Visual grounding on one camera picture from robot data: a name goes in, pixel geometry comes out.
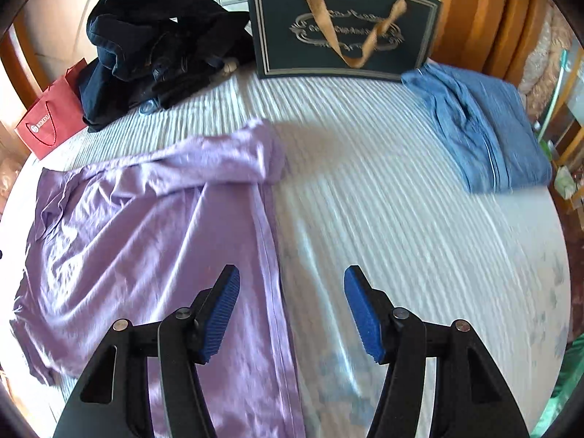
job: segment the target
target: green fabric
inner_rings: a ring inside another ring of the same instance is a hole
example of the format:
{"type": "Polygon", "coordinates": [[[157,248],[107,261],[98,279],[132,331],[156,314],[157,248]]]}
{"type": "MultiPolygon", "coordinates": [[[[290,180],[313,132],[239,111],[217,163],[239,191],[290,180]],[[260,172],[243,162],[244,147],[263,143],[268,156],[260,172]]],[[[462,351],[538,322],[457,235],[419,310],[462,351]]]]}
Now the green fabric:
{"type": "Polygon", "coordinates": [[[560,374],[531,438],[541,437],[564,408],[564,405],[584,374],[584,335],[579,336],[564,354],[560,374]]]}

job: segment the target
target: red paper bag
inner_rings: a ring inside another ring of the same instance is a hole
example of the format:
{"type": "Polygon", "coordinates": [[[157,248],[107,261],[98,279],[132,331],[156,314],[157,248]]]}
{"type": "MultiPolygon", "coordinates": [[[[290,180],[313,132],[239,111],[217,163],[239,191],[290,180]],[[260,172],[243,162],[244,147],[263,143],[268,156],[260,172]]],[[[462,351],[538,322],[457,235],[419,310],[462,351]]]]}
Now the red paper bag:
{"type": "Polygon", "coordinates": [[[16,125],[16,133],[37,158],[43,159],[86,127],[77,96],[77,77],[86,65],[80,60],[47,87],[16,125]]]}

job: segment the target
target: gold ribbon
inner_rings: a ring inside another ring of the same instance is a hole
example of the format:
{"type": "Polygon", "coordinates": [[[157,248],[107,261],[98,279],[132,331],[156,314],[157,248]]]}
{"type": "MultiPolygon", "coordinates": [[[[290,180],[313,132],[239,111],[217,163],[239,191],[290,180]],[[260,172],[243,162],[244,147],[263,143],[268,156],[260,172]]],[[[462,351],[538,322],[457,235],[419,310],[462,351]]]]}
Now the gold ribbon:
{"type": "Polygon", "coordinates": [[[367,60],[375,51],[377,46],[377,38],[383,36],[395,21],[405,13],[408,9],[408,5],[405,0],[397,0],[391,7],[389,16],[382,21],[375,24],[372,31],[367,35],[367,39],[363,43],[361,51],[363,55],[360,58],[350,58],[342,54],[341,47],[339,46],[339,40],[337,38],[337,33],[335,32],[335,27],[331,21],[331,15],[326,8],[325,0],[306,0],[308,7],[314,16],[314,21],[319,27],[320,31],[331,45],[331,48],[345,61],[347,66],[353,69],[361,69],[367,60]]]}

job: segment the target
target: gold logo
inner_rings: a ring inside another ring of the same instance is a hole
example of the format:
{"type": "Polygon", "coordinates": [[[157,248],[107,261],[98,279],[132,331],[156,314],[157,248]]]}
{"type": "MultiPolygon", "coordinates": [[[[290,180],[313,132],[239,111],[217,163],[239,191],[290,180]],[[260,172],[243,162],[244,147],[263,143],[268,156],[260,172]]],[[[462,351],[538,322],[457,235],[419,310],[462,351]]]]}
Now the gold logo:
{"type": "MultiPolygon", "coordinates": [[[[331,19],[334,18],[357,18],[362,21],[369,21],[369,23],[378,23],[379,21],[383,21],[385,18],[380,18],[379,16],[375,16],[374,14],[360,14],[354,9],[350,9],[346,13],[341,11],[333,11],[331,9],[328,10],[331,19]]],[[[315,39],[315,37],[319,36],[320,28],[317,26],[316,23],[309,23],[310,20],[314,20],[314,15],[312,13],[304,13],[299,15],[294,24],[289,28],[294,34],[296,34],[296,38],[305,44],[312,44],[314,46],[323,46],[325,48],[330,48],[331,45],[329,42],[324,39],[315,39]]],[[[371,32],[368,28],[358,27],[355,28],[353,26],[338,26],[335,25],[335,32],[339,35],[363,35],[363,40],[367,37],[367,35],[371,32]]],[[[400,43],[404,42],[404,37],[401,34],[401,30],[399,26],[395,23],[389,26],[389,29],[385,32],[383,36],[381,36],[378,40],[377,46],[375,48],[376,51],[391,51],[395,49],[400,43]]],[[[347,51],[352,51],[353,49],[360,49],[363,46],[363,42],[343,42],[339,39],[339,46],[347,51]]]]}

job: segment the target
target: white logo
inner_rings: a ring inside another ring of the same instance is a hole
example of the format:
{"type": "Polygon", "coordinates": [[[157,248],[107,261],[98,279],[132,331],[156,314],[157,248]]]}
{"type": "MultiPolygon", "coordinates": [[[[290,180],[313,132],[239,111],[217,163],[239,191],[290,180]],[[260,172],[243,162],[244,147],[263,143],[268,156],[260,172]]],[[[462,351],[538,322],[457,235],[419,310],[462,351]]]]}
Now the white logo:
{"type": "Polygon", "coordinates": [[[43,118],[40,119],[39,123],[37,123],[36,125],[30,125],[30,131],[32,131],[33,133],[39,133],[40,127],[42,127],[50,118],[51,116],[49,114],[43,116],[43,118]]]}

